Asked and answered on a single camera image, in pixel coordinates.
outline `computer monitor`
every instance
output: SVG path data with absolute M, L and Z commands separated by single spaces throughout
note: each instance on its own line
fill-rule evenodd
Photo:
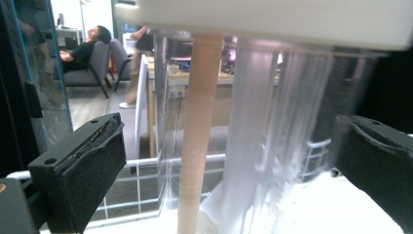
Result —
M 57 26 L 64 26 L 64 15 L 63 15 L 63 13 L 58 14 Z

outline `white surface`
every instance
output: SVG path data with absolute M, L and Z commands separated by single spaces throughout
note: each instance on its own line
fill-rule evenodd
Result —
M 84 2 L 81 6 L 85 33 L 87 34 L 91 28 L 102 25 L 110 31 L 113 38 L 112 1 L 90 0 L 82 2 Z
M 136 0 L 115 17 L 154 28 L 283 41 L 404 50 L 413 34 L 411 0 Z
M 208 208 L 203 205 L 204 211 L 209 209 L 203 215 L 213 214 L 214 217 L 210 220 L 217 220 L 217 212 L 211 210 L 217 207 L 219 208 L 219 201 L 214 201 Z M 175 211 L 140 221 L 115 225 L 104 223 L 105 221 L 90 223 L 89 227 L 92 228 L 88 228 L 85 233 L 176 234 L 177 228 Z M 321 175 L 309 186 L 294 187 L 279 231 L 286 234 L 403 233 L 364 192 L 343 177 L 331 178 L 329 173 Z
M 15 178 L 15 179 L 29 179 L 30 178 L 30 171 L 20 171 L 8 174 L 7 178 Z
M 295 186 L 285 210 L 280 233 L 403 233 L 367 194 L 330 173 Z
M 55 24 L 58 14 L 62 13 L 64 15 L 64 26 L 83 28 L 79 0 L 51 0 L 51 4 Z

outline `white plastic housing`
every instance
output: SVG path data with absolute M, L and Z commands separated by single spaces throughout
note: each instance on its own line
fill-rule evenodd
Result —
M 405 50 L 413 35 L 411 0 L 136 0 L 116 18 L 153 28 L 282 41 Z

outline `black foam block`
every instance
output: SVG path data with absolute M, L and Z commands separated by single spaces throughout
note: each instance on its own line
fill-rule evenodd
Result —
M 337 169 L 405 233 L 413 232 L 413 138 L 378 121 L 339 116 L 331 141 Z
M 119 171 L 126 164 L 120 114 L 81 128 L 28 165 L 33 183 L 47 194 L 53 233 L 83 233 Z

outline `wall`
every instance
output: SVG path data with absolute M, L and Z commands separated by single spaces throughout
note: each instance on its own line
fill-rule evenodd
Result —
M 111 0 L 51 0 L 51 4 L 55 23 L 58 14 L 62 13 L 65 26 L 81 28 L 85 33 L 92 27 L 103 25 L 113 37 Z

